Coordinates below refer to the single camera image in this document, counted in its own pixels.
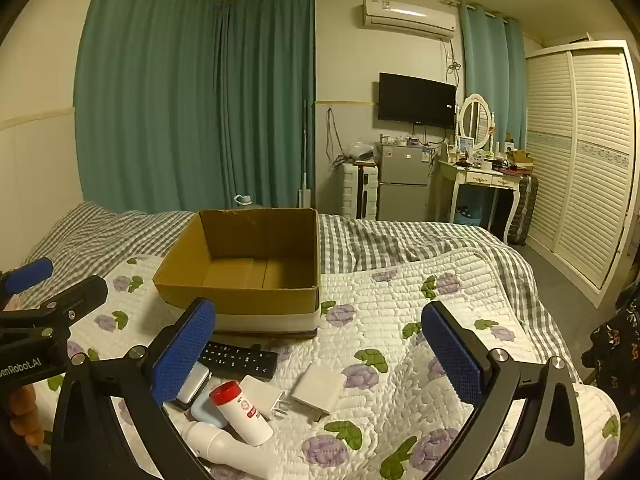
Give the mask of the person's left hand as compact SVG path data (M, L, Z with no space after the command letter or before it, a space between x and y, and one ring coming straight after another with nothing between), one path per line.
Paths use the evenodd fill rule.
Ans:
M29 446L42 445L44 430L40 422L34 386L23 386L12 391L6 399L6 407L9 410L13 431Z

